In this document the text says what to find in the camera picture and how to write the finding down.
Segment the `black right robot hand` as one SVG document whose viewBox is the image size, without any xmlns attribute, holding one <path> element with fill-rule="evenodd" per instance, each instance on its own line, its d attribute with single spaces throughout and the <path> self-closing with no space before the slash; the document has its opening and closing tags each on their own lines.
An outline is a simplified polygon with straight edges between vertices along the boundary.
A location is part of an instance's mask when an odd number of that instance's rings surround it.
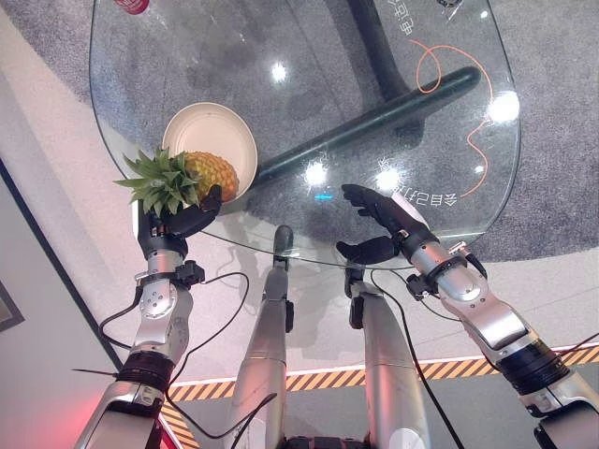
<svg viewBox="0 0 599 449">
<path fill-rule="evenodd" d="M 359 244 L 336 243 L 337 251 L 350 263 L 369 266 L 386 262 L 400 253 L 408 262 L 413 254 L 428 242 L 440 240 L 428 226 L 409 213 L 409 206 L 398 204 L 392 197 L 358 185 L 343 184 L 343 197 L 358 207 L 360 216 L 372 217 L 389 236 L 365 240 Z"/>
</svg>

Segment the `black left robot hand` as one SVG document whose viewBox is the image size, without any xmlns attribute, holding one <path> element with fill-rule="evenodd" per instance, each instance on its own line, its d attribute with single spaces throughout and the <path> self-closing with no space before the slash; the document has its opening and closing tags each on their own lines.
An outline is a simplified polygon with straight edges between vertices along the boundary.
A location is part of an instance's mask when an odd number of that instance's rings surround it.
<svg viewBox="0 0 599 449">
<path fill-rule="evenodd" d="M 215 184 L 198 205 L 188 206 L 174 215 L 159 218 L 153 211 L 144 212 L 137 202 L 137 240 L 144 258 L 158 251 L 172 251 L 182 258 L 188 254 L 186 239 L 210 225 L 222 206 L 222 188 Z"/>
</svg>

